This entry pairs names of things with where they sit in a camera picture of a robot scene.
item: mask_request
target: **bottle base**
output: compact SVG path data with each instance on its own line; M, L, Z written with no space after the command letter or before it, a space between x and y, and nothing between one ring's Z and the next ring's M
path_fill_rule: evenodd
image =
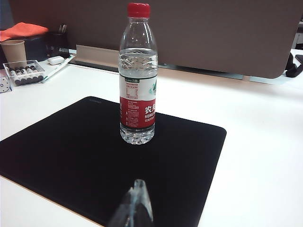
M152 125L148 130L129 129L120 124L120 134L122 139L130 144L141 145L150 141L155 133L155 125Z

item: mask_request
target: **white desk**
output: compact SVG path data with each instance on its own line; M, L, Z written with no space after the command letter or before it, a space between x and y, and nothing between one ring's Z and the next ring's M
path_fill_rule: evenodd
M303 75L281 81L160 69L158 112L227 130L199 226L303 226ZM0 137L86 96L119 102L118 74L68 65L45 84L1 94ZM2 177L0 183L3 227L97 226Z

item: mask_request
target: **orange cloth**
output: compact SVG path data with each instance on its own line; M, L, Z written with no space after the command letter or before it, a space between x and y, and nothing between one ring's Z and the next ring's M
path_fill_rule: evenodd
M47 27L20 22L9 29L0 31L0 41L32 35L42 35L46 32L48 32Z

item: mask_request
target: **water bottle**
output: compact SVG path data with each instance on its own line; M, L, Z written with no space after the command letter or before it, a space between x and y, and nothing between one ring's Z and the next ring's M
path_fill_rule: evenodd
M119 51L120 134L131 144L154 136L158 54L149 26L150 6L129 3Z

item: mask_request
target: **paper cup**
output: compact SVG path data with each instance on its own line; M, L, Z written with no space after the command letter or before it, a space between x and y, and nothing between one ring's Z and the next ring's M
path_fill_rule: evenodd
M8 63L16 61L26 61L24 40L7 40L0 43ZM26 63L20 63L20 66L25 67Z

